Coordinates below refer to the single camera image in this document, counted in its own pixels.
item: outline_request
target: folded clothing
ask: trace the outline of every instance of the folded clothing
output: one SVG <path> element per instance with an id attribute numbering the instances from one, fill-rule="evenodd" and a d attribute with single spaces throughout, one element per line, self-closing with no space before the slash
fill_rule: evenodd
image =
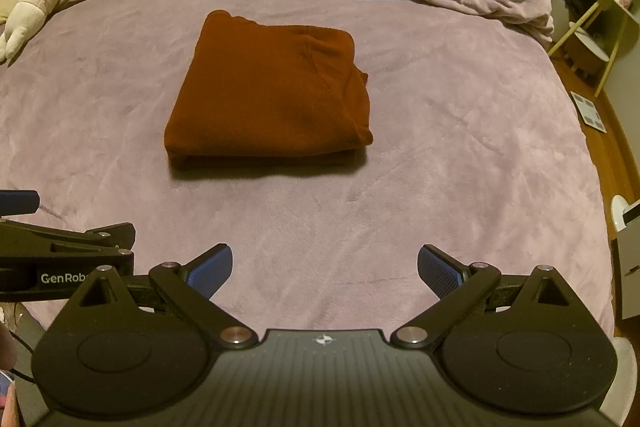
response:
<path id="1" fill-rule="evenodd" d="M 210 13 L 164 131 L 172 165 L 353 162 L 373 142 L 353 57 L 341 30 Z"/>

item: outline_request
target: blue gripper pad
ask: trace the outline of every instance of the blue gripper pad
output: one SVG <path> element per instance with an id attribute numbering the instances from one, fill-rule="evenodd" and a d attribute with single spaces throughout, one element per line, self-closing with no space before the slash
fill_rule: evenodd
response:
<path id="1" fill-rule="evenodd" d="M 40 205 L 35 190 L 0 190 L 0 216 L 34 214 Z"/>
<path id="2" fill-rule="evenodd" d="M 427 246 L 418 254 L 418 274 L 422 281 L 440 299 L 462 286 L 468 279 L 468 268 L 458 263 L 444 252 Z"/>
<path id="3" fill-rule="evenodd" d="M 186 283 L 210 299 L 231 275 L 233 255 L 227 245 L 217 245 L 183 267 Z"/>

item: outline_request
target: bed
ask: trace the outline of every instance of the bed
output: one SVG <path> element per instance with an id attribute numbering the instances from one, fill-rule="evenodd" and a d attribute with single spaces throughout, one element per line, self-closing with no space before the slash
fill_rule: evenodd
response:
<path id="1" fill-rule="evenodd" d="M 0 186 L 25 221 L 130 221 L 136 272 L 234 252 L 214 301 L 258 331 L 383 328 L 437 297 L 421 245 L 504 273 L 556 266 L 612 335 L 596 169 L 545 53 L 550 0 L 62 0 L 0 66 Z M 353 168 L 172 171 L 162 133 L 204 19 L 348 31 L 374 142 Z M 31 303 L 48 325 L 62 304 Z"/>

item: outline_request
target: triangular cutout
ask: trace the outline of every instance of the triangular cutout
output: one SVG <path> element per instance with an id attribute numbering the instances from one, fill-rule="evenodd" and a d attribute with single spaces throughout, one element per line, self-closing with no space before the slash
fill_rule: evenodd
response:
<path id="1" fill-rule="evenodd" d="M 539 304 L 551 304 L 553 306 L 569 305 L 569 302 L 566 301 L 564 295 L 562 295 L 562 292 L 552 279 L 543 280 L 538 290 L 538 302 Z"/>
<path id="2" fill-rule="evenodd" d="M 80 302 L 81 307 L 110 304 L 116 300 L 107 279 L 97 279 Z"/>

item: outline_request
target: wooden table leg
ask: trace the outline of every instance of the wooden table leg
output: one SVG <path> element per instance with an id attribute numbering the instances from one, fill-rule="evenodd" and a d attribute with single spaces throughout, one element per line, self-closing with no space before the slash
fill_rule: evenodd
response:
<path id="1" fill-rule="evenodd" d="M 607 62 L 607 68 L 604 70 L 602 74 L 602 78 L 600 79 L 600 83 L 598 84 L 598 89 L 596 89 L 596 98 L 602 91 L 604 87 L 604 83 L 607 82 L 607 78 L 609 78 L 609 73 L 611 72 L 611 68 L 613 67 L 613 61 L 616 60 L 616 55 L 618 54 L 618 50 L 620 48 L 620 42 L 622 42 L 622 37 L 625 35 L 626 21 L 629 19 L 627 15 L 624 16 L 622 22 L 620 24 L 620 29 L 618 30 L 618 38 L 616 39 L 616 43 L 613 45 L 613 51 L 609 55 L 609 62 Z"/>
<path id="2" fill-rule="evenodd" d="M 591 16 L 591 18 L 584 23 L 583 28 L 586 30 L 589 28 L 589 26 L 591 26 L 593 24 L 593 22 L 598 18 L 598 16 L 602 13 L 602 4 L 600 4 L 600 6 L 598 6 L 598 9 L 593 13 L 593 15 Z"/>
<path id="3" fill-rule="evenodd" d="M 549 55 L 549 57 L 551 57 L 556 51 L 558 51 L 560 49 L 560 47 L 566 42 L 566 40 L 569 37 L 571 37 L 571 35 L 573 35 L 575 32 L 577 32 L 578 28 L 580 28 L 585 22 L 587 22 L 589 17 L 591 17 L 593 15 L 593 13 L 601 6 L 601 4 L 603 2 L 604 2 L 604 0 L 597 0 L 593 4 L 593 6 L 591 6 L 591 8 L 589 8 L 585 12 L 585 14 L 578 19 L 578 22 L 575 23 L 571 28 L 569 28 L 569 31 L 562 36 L 562 38 L 556 43 L 556 45 L 549 50 L 547 55 Z"/>

